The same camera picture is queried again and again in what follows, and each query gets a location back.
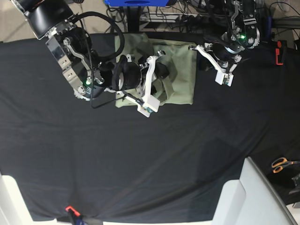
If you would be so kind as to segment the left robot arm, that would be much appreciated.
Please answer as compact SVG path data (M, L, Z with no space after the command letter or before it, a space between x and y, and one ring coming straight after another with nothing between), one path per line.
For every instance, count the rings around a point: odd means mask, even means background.
M231 86L233 71L242 62L241 53L257 47L260 32L256 20L254 0L222 0L227 31L221 35L205 35L202 45L191 45L189 50L199 52L216 70L215 82Z

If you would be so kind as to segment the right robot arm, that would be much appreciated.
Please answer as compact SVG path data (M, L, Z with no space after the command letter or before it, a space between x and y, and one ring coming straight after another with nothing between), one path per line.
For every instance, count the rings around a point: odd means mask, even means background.
M128 100L146 117L157 112L160 101L152 95L152 84L161 74L159 51L141 63L131 54L124 55L125 37L110 17L98 12L75 14L63 0L14 0L37 39L47 38L46 46L62 69L63 76L79 99L93 101L103 92L116 94L117 100ZM92 49L83 18L95 16L107 21L117 32L119 48L107 56Z

